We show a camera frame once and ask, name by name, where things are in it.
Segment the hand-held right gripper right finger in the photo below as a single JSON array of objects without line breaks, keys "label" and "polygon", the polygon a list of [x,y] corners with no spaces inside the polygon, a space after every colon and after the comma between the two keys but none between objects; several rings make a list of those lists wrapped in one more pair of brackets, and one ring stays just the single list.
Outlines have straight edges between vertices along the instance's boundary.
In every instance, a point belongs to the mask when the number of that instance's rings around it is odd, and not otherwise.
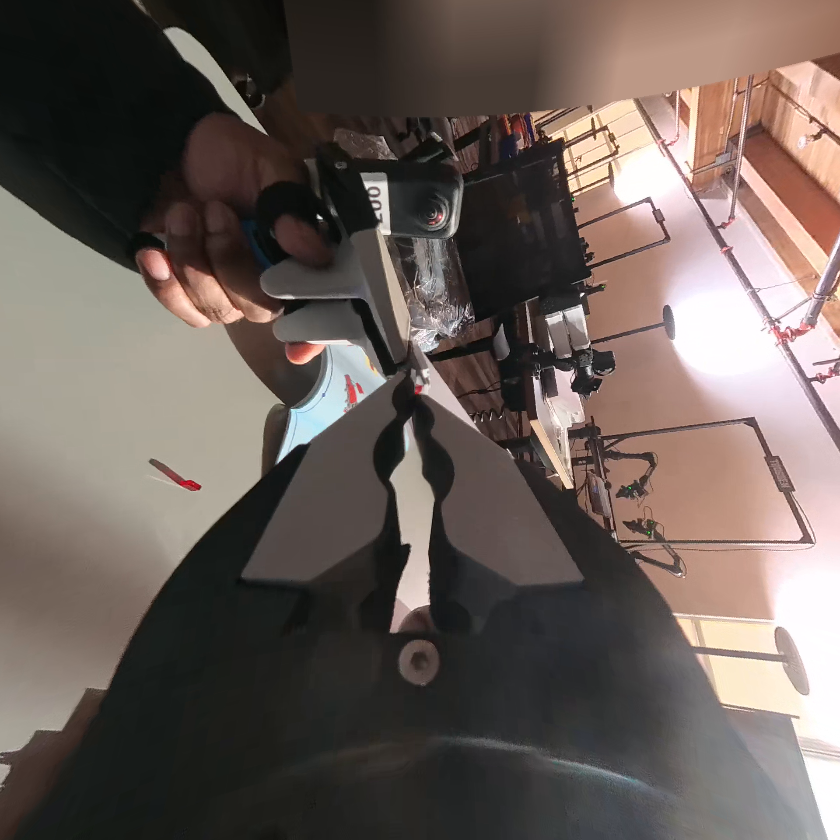
[{"label": "hand-held right gripper right finger", "polygon": [[583,574],[516,462],[430,397],[413,431],[434,498],[429,600],[435,625],[486,625],[522,595],[580,589]]}]

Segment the bright window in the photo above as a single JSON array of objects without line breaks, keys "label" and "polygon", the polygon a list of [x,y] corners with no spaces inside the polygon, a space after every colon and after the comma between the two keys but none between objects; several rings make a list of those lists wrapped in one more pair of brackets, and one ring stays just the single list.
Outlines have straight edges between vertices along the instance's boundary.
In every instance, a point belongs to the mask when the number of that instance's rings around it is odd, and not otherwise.
[{"label": "bright window", "polygon": [[[690,646],[774,652],[773,631],[779,626],[772,621],[685,613],[676,614],[675,619]],[[723,706],[779,713],[796,725],[804,723],[808,696],[793,689],[779,665],[697,657]]]}]

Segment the black pipe frame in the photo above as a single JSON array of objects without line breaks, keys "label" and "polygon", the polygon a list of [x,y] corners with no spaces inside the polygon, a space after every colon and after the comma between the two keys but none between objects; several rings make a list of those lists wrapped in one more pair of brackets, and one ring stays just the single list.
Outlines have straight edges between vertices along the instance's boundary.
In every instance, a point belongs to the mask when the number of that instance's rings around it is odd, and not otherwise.
[{"label": "black pipe frame", "polygon": [[668,231],[668,229],[666,227],[666,224],[665,224],[665,216],[664,216],[662,210],[656,206],[656,204],[655,204],[655,202],[654,202],[654,200],[651,196],[646,196],[646,197],[641,198],[639,200],[636,200],[635,202],[632,202],[630,204],[622,205],[622,206],[620,206],[620,207],[618,207],[618,208],[616,208],[616,209],[614,209],[614,210],[612,210],[608,213],[604,213],[600,216],[588,219],[587,221],[585,221],[583,223],[579,223],[578,227],[577,227],[578,231],[581,232],[588,227],[591,227],[593,225],[605,222],[605,221],[607,221],[609,219],[612,219],[612,218],[614,218],[614,217],[616,217],[620,214],[625,214],[627,212],[633,211],[634,209],[637,209],[639,207],[644,207],[644,206],[648,207],[648,209],[650,210],[653,221],[657,225],[657,227],[658,227],[658,229],[661,233],[660,238],[653,241],[653,242],[650,242],[648,244],[641,245],[641,246],[638,246],[636,248],[626,250],[626,251],[624,251],[624,252],[622,252],[618,255],[614,255],[614,256],[608,257],[606,259],[595,260],[594,253],[589,250],[589,244],[588,244],[587,240],[585,240],[585,238],[583,236],[580,236],[581,249],[582,249],[583,255],[584,255],[584,262],[589,267],[590,270],[594,270],[594,269],[597,269],[597,268],[600,268],[600,267],[608,266],[608,265],[614,264],[614,263],[616,263],[620,260],[627,259],[627,258],[630,258],[630,257],[633,257],[633,256],[641,255],[641,254],[643,254],[643,253],[645,253],[649,250],[656,249],[658,247],[661,247],[663,245],[667,245],[667,244],[670,243],[671,237],[670,237],[669,231]]},{"label": "black pipe frame", "polygon": [[724,427],[745,426],[752,430],[762,449],[765,465],[776,489],[784,498],[794,522],[797,525],[800,536],[798,539],[783,540],[737,540],[737,539],[673,539],[664,538],[657,540],[650,539],[619,539],[618,542],[628,549],[641,549],[669,546],[670,548],[708,552],[713,550],[808,550],[816,546],[816,536],[811,522],[805,514],[802,504],[799,502],[795,487],[787,468],[780,456],[777,456],[769,445],[758,420],[754,416],[746,416],[733,419],[725,419],[715,422],[694,423],[672,427],[660,427],[655,429],[638,430],[631,433],[604,434],[599,431],[598,426],[591,422],[585,429],[592,441],[591,454],[598,455],[601,466],[606,460],[615,459],[616,446],[631,439],[656,437],[667,434],[694,433],[709,431]]}]

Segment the red brick plate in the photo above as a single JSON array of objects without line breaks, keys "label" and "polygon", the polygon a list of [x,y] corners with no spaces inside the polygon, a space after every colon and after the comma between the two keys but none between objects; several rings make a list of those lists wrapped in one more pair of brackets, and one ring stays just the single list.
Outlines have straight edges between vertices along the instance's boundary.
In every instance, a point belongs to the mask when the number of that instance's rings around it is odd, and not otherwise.
[{"label": "red brick plate", "polygon": [[173,485],[176,485],[184,490],[191,492],[198,492],[202,489],[202,485],[200,485],[192,479],[184,478],[171,467],[161,462],[157,458],[150,458],[148,463],[152,468],[161,473],[161,475],[166,480],[170,481]]}]

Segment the black mesh panel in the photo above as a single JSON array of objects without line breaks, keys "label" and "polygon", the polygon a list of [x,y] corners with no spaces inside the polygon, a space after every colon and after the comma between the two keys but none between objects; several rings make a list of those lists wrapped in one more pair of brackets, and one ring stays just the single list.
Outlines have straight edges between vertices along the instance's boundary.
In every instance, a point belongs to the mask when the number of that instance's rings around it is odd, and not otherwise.
[{"label": "black mesh panel", "polygon": [[464,175],[455,243],[476,322],[573,295],[592,277],[564,153],[554,140]]}]

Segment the wall pipe with red clamps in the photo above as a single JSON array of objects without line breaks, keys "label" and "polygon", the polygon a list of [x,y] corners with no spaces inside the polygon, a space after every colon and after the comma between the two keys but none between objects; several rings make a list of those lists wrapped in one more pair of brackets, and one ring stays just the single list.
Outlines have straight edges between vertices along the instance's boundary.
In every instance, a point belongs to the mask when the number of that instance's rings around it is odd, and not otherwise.
[{"label": "wall pipe with red clamps", "polygon": [[[708,213],[708,210],[704,206],[703,202],[700,200],[698,194],[693,189],[687,174],[683,172],[673,153],[668,148],[666,148],[665,139],[663,138],[655,122],[652,120],[642,100],[640,98],[634,98],[632,99],[632,102],[633,105],[636,107],[636,110],[638,111],[647,131],[650,133],[652,139],[654,140],[655,145],[657,146],[661,156],[669,164],[670,168],[676,173],[679,182],[684,189],[685,194],[698,211],[698,214],[703,224],[705,225],[709,235],[711,236],[715,245],[718,247],[720,256],[728,264],[731,273],[735,276],[738,284],[740,285],[740,288],[742,289],[746,298],[749,300],[749,303],[752,305],[752,308],[758,314],[762,325],[766,328],[767,332],[769,332],[770,328],[774,326],[775,323],[773,321],[773,318],[771,317],[770,311],[767,309],[762,299],[760,298],[758,288],[756,288],[756,286],[753,285],[750,278],[743,269],[741,263],[739,262],[738,258],[735,256],[733,248],[724,238],[722,231],[713,222],[711,216]],[[811,379],[805,372],[805,369],[802,367],[802,364],[795,356],[795,353],[791,349],[791,343],[785,342],[782,339],[774,339],[773,342],[775,348],[777,349],[778,353],[780,354],[781,358],[783,359],[784,363],[786,364],[787,368],[793,375],[796,383],[798,384],[802,393],[804,394],[805,399],[811,407],[812,411],[814,412],[817,420],[819,421],[819,424],[822,426],[822,428],[825,430],[826,434],[830,438],[830,441],[835,450],[838,451],[839,426],[837,420],[835,419],[828,406],[824,403],[823,399],[819,396],[815,384],[811,382]]]}]

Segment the person's left hand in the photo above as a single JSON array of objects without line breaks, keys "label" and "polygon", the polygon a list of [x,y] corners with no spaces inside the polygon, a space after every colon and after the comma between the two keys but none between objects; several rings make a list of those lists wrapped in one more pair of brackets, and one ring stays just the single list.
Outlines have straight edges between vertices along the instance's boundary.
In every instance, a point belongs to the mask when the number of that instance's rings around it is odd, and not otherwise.
[{"label": "person's left hand", "polygon": [[166,245],[135,256],[156,300],[194,328],[276,320],[280,302],[261,288],[240,219],[254,216],[259,195],[281,182],[307,185],[308,177],[280,143],[234,115],[200,120],[140,223]]}]

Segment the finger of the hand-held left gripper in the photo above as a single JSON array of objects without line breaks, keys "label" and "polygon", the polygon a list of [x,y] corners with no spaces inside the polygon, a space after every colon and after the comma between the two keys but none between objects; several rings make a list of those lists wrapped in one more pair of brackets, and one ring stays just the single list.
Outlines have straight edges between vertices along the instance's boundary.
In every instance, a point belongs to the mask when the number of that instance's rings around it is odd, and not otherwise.
[{"label": "finger of the hand-held left gripper", "polygon": [[410,364],[428,364],[425,355],[416,347],[412,339],[411,314],[406,304],[400,277],[385,237],[380,232],[377,233],[377,245],[383,272],[381,302],[377,303],[377,313],[380,317],[384,341],[395,364],[406,369]]},{"label": "finger of the hand-held left gripper", "polygon": [[364,304],[360,314],[376,362],[385,376],[407,360],[411,316],[388,248],[377,229],[358,233]]}]

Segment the robot arm with grey gripper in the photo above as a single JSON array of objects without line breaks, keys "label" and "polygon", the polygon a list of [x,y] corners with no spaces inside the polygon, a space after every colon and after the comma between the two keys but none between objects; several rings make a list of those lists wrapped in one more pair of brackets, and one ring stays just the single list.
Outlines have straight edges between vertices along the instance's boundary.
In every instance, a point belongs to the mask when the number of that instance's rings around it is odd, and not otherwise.
[{"label": "robot arm with grey gripper", "polygon": [[603,379],[616,369],[614,352],[593,348],[587,325],[588,313],[583,292],[539,300],[539,315],[545,322],[557,360],[553,366],[573,373],[570,388],[583,398],[596,393]]}]

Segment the grey desk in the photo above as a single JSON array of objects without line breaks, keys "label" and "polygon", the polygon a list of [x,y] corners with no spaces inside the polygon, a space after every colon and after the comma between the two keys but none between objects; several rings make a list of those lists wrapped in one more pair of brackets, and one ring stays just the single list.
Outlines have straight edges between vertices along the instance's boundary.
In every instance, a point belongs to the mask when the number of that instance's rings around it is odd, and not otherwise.
[{"label": "grey desk", "polygon": [[117,266],[2,188],[2,751],[108,684],[164,578],[256,478],[269,404],[320,373],[271,322],[171,314],[138,250],[137,272]]}]

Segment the light wooden table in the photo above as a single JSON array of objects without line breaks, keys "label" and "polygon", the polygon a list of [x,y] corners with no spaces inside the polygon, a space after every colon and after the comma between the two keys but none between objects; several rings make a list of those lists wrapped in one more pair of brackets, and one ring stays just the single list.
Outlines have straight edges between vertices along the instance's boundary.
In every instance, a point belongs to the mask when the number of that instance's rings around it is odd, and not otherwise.
[{"label": "light wooden table", "polygon": [[552,482],[573,490],[574,468],[569,432],[585,423],[582,398],[571,389],[571,373],[554,368],[527,378],[525,384],[526,414],[531,436]]}]

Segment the person's left forearm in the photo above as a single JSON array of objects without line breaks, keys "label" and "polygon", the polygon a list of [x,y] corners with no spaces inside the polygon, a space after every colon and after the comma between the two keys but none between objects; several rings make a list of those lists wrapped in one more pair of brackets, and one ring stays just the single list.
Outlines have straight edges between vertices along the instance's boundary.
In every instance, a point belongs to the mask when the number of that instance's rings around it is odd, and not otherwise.
[{"label": "person's left forearm", "polygon": [[134,2],[2,2],[2,188],[126,270],[211,82]]}]

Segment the light blue instruction booklet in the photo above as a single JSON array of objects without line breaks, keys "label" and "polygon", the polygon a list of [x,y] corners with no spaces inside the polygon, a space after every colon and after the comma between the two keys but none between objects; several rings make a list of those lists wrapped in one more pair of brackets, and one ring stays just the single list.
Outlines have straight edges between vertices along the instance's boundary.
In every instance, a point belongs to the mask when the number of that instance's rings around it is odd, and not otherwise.
[{"label": "light blue instruction booklet", "polygon": [[321,369],[310,393],[287,409],[279,443],[272,445],[272,465],[310,443],[386,382],[366,353],[352,344],[328,345],[318,360]]}]

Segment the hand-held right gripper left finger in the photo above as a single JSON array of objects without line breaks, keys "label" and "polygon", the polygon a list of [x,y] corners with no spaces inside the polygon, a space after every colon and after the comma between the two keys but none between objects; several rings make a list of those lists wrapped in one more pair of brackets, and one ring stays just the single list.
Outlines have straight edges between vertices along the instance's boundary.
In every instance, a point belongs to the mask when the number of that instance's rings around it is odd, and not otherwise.
[{"label": "hand-held right gripper left finger", "polygon": [[313,438],[245,565],[250,584],[337,581],[356,558],[398,583],[403,543],[392,475],[415,406],[411,377],[393,377]]}]

